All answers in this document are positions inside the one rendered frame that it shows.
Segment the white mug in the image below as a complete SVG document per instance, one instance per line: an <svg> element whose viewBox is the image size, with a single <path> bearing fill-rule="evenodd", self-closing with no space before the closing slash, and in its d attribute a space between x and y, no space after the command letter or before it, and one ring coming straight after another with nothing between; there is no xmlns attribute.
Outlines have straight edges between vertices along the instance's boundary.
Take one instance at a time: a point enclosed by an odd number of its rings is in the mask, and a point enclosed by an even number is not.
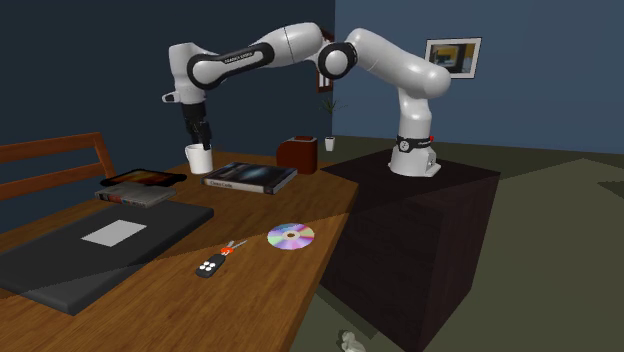
<svg viewBox="0 0 624 352"><path fill-rule="evenodd" d="M212 150L202 143L187 145L184 149L192 174L207 174L213 170Z"/></svg>

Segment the black tablet with orange screen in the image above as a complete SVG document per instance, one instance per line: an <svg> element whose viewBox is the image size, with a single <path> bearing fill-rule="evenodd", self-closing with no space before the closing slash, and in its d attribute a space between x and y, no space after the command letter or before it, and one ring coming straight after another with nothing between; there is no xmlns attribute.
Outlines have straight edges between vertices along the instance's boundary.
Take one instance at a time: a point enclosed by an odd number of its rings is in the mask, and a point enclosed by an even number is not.
<svg viewBox="0 0 624 352"><path fill-rule="evenodd" d="M122 182L134 182L148 186L170 187L178 182L183 182L186 179L187 176L185 174L134 169L126 173L104 179L100 182L100 185L109 187Z"/></svg>

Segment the dark hardcover book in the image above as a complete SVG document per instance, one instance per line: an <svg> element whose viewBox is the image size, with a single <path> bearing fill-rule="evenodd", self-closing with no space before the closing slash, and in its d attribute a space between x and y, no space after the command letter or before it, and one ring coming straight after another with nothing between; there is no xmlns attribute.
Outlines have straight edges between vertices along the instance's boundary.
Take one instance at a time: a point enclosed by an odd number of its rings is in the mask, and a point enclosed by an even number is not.
<svg viewBox="0 0 624 352"><path fill-rule="evenodd" d="M275 195L295 176L296 168L232 162L201 178L207 186Z"/></svg>

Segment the grey book with red spine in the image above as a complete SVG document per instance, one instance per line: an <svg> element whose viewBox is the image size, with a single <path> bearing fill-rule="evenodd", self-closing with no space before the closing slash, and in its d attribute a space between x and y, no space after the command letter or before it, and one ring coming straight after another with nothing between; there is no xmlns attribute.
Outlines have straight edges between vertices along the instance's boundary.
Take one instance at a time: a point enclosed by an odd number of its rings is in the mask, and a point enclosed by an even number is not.
<svg viewBox="0 0 624 352"><path fill-rule="evenodd" d="M176 195L171 187L122 182L95 193L95 198L140 208L150 208Z"/></svg>

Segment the dark red bin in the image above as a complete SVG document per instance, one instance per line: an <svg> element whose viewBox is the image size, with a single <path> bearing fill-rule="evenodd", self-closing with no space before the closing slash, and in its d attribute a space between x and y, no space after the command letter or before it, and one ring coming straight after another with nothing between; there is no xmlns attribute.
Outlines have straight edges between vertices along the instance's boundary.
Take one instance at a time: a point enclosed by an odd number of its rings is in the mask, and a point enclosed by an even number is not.
<svg viewBox="0 0 624 352"><path fill-rule="evenodd" d="M312 136L295 136L282 142L276 151L276 165L295 168L299 174L317 171L318 140Z"/></svg>

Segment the potted plant in white pot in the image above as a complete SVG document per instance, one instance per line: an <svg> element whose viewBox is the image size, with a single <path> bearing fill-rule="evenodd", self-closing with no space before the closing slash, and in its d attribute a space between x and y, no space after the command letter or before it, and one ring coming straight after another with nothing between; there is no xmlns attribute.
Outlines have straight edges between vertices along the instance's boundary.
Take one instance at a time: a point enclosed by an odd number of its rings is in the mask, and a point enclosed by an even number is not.
<svg viewBox="0 0 624 352"><path fill-rule="evenodd" d="M345 105L341 105L338 100L332 100L331 98L327 98L321 103L321 109L329 114L330 119L333 119L333 114L342 108L345 108ZM332 152L334 150L335 137L333 135L327 136L324 144L325 150Z"/></svg>

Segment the black car key fob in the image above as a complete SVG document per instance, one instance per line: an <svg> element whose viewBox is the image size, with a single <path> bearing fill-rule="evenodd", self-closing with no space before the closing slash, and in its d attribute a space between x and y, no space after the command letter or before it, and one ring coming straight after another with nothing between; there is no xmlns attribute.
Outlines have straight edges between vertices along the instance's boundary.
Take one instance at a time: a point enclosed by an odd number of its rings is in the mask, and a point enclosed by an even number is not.
<svg viewBox="0 0 624 352"><path fill-rule="evenodd" d="M207 260L203 261L195 269L195 274L201 278L212 277L220 269L220 267L225 263L227 256L231 254L237 247L245 243L246 243L246 240L241 241L238 244L235 244L233 241L230 241L226 246L222 247L218 253L210 256Z"/></svg>

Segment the brown wooden chair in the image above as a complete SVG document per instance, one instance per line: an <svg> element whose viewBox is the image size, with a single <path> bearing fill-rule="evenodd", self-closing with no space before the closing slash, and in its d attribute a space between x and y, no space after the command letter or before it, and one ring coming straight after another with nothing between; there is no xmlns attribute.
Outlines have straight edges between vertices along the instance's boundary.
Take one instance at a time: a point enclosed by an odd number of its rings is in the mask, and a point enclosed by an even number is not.
<svg viewBox="0 0 624 352"><path fill-rule="evenodd" d="M88 163L69 160L73 152L91 150L97 156ZM18 161L43 161L41 174L0 183L0 201L83 181L117 175L100 132L55 137L0 146L0 165Z"/></svg>

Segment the shiny compact disc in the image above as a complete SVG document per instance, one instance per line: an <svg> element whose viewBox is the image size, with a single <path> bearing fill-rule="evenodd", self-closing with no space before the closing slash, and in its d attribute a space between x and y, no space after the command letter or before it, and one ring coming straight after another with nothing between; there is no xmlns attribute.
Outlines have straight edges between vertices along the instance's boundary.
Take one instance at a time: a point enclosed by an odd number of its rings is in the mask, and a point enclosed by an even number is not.
<svg viewBox="0 0 624 352"><path fill-rule="evenodd" d="M311 244L314 231L305 224L287 223L274 227L267 234L270 245L281 250L297 250Z"/></svg>

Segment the black closed laptop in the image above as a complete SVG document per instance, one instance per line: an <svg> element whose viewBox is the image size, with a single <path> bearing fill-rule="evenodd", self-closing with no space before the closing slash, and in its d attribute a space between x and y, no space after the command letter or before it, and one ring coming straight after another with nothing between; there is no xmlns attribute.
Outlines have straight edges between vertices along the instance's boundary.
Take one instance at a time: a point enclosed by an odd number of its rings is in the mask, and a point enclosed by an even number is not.
<svg viewBox="0 0 624 352"><path fill-rule="evenodd" d="M1 253L0 288L76 315L213 216L173 201L113 205Z"/></svg>

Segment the brown wooden desk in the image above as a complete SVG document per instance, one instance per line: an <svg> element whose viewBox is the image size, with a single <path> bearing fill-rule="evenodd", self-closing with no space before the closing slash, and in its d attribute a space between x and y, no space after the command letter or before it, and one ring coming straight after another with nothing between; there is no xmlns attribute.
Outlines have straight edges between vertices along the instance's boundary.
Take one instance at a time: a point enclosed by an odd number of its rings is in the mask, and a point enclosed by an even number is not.
<svg viewBox="0 0 624 352"><path fill-rule="evenodd" d="M356 199L355 182L319 169L275 195L208 187L176 198L214 217L70 316L0 289L0 352L289 352ZM274 227L299 223L311 244L281 250ZM210 278L195 269L246 240Z"/></svg>

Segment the dark wooden robot stand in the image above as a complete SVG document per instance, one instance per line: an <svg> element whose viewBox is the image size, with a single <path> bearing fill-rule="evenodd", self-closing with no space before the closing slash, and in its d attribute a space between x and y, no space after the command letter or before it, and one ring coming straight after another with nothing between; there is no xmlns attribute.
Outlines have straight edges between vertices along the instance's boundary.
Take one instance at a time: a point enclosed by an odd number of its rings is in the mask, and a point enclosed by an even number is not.
<svg viewBox="0 0 624 352"><path fill-rule="evenodd" d="M405 352L423 352L469 293L500 174L441 161L390 171L387 150L327 167L358 194L322 286Z"/></svg>

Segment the crumpled white paper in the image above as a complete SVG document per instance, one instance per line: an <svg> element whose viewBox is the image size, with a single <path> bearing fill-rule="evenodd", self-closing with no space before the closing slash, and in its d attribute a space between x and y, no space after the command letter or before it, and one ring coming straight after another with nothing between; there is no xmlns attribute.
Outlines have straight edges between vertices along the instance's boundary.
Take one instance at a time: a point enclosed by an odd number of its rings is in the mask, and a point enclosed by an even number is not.
<svg viewBox="0 0 624 352"><path fill-rule="evenodd" d="M351 331L343 331L340 335L340 348L343 352L366 352L364 345L356 339Z"/></svg>

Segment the brown framed wall picture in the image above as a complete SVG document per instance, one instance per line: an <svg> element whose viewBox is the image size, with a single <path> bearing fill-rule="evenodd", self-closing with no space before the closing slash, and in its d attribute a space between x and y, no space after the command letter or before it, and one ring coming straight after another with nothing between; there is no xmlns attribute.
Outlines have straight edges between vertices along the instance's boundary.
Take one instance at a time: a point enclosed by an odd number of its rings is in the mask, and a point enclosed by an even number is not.
<svg viewBox="0 0 624 352"><path fill-rule="evenodd" d="M334 41L332 33L325 29L321 29L323 36L323 44L327 45ZM333 90L333 81L325 77L319 70L316 70L316 91L318 93L331 92Z"/></svg>

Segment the white framed wall picture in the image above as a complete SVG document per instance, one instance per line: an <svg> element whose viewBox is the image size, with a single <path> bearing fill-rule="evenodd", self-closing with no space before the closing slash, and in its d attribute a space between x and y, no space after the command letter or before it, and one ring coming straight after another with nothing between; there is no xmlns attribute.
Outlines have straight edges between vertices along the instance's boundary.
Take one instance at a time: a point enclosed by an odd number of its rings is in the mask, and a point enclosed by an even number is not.
<svg viewBox="0 0 624 352"><path fill-rule="evenodd" d="M428 39L425 59L446 68L453 79L474 79L481 37Z"/></svg>

